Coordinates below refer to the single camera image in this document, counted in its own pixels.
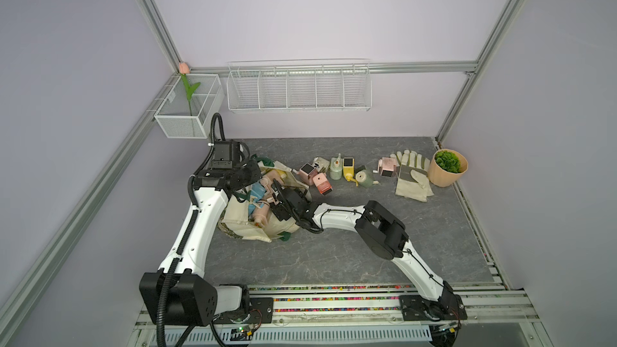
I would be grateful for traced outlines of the beige pencil sharpener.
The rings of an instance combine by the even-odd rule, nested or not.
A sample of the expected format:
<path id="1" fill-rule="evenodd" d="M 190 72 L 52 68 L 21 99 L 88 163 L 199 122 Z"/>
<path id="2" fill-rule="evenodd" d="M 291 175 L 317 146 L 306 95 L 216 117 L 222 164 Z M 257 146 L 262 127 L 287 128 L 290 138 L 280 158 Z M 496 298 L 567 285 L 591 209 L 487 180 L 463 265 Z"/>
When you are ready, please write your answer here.
<path id="1" fill-rule="evenodd" d="M 315 159 L 313 159 L 313 165 L 317 168 L 319 173 L 326 174 L 330 168 L 330 160 L 324 157 L 315 157 Z"/>

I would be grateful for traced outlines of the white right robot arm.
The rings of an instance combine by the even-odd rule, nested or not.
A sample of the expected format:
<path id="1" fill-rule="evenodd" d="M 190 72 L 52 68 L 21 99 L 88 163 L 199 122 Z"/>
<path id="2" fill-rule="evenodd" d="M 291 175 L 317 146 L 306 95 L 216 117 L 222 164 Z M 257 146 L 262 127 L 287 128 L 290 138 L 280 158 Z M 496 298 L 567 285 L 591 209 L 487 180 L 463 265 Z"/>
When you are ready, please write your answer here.
<path id="1" fill-rule="evenodd" d="M 278 181 L 273 183 L 273 192 L 277 218 L 292 219 L 313 234 L 326 229 L 353 231 L 377 257 L 393 262 L 430 305 L 448 313 L 462 305 L 452 286 L 418 254 L 405 224 L 379 202 L 371 200 L 358 207 L 332 206 L 310 201 L 305 192 Z"/>

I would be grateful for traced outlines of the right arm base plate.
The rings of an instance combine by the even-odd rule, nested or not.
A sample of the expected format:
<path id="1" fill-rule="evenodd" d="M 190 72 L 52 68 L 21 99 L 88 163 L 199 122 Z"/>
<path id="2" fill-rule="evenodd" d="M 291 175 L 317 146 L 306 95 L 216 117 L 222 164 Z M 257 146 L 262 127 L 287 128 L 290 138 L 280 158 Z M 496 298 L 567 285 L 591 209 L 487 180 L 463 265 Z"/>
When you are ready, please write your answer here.
<path id="1" fill-rule="evenodd" d="M 437 301 L 420 295 L 403 295 L 399 304 L 404 321 L 465 321 L 466 308 L 459 295 L 446 292 Z"/>

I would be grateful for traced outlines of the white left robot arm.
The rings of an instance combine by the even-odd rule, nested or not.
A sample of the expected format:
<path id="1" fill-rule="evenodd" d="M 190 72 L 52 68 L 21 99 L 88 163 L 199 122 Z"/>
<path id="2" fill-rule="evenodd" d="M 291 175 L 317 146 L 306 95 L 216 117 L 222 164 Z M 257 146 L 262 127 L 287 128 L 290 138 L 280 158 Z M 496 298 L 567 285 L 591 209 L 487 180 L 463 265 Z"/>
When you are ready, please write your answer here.
<path id="1" fill-rule="evenodd" d="M 205 263 L 219 219 L 235 192 L 261 179 L 254 160 L 234 169 L 204 169 L 187 184 L 191 206 L 168 255 L 157 271 L 146 272 L 139 291 L 151 320 L 167 326 L 207 326 L 217 316 L 245 318 L 250 296 L 243 284 L 213 286 Z"/>

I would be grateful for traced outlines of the cream tote bag green handles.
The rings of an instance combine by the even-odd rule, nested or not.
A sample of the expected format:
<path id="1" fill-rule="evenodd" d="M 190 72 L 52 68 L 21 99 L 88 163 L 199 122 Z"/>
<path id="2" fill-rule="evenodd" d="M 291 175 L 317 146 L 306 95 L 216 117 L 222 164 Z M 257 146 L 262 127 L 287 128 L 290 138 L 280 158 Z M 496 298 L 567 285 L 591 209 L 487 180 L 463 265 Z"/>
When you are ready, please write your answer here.
<path id="1" fill-rule="evenodd" d="M 271 212 L 270 203 L 273 198 L 273 182 L 278 181 L 283 186 L 298 187 L 309 192 L 309 185 L 297 179 L 292 168 L 268 157 L 256 157 L 262 178 L 260 183 L 266 188 L 263 198 L 264 205 L 256 208 L 252 216 L 248 215 L 249 195 L 251 187 L 247 188 L 248 200 L 239 202 L 233 197 L 220 216 L 217 228 L 233 239 L 258 240 L 271 243 L 276 239 L 287 239 L 300 227 L 293 219 L 279 220 Z"/>

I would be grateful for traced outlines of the olive green pencil sharpener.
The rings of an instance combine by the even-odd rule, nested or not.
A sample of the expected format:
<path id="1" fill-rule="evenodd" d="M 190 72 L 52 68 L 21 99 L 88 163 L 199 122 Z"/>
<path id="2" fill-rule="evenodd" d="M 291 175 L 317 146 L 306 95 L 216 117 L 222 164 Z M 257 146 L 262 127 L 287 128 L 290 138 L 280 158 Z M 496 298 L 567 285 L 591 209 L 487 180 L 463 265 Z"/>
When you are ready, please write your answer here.
<path id="1" fill-rule="evenodd" d="M 379 181 L 373 178 L 372 172 L 369 171 L 366 167 L 364 167 L 364 165 L 354 170 L 354 176 L 352 180 L 357 186 L 362 186 L 366 189 L 369 189 L 379 184 Z"/>

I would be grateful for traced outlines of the yellow pencil sharpener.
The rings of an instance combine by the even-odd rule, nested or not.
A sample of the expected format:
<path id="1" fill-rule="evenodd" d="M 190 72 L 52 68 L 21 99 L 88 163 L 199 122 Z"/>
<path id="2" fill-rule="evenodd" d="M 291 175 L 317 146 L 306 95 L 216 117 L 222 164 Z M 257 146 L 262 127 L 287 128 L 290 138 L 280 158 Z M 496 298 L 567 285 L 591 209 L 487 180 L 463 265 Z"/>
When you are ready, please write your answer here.
<path id="1" fill-rule="evenodd" d="M 355 160 L 352 157 L 344 157 L 342 161 L 343 178 L 351 182 L 355 180 Z"/>

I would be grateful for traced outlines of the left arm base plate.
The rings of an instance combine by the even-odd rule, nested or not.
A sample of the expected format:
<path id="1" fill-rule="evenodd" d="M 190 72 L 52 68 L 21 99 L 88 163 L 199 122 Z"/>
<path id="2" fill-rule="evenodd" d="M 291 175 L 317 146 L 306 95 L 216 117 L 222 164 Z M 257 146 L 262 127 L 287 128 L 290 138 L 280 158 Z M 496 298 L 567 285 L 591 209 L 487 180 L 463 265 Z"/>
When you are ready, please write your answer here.
<path id="1" fill-rule="evenodd" d="M 274 299 L 272 297 L 250 297 L 243 300 L 240 307 L 215 317 L 217 325 L 231 324 L 271 324 L 274 314 Z"/>

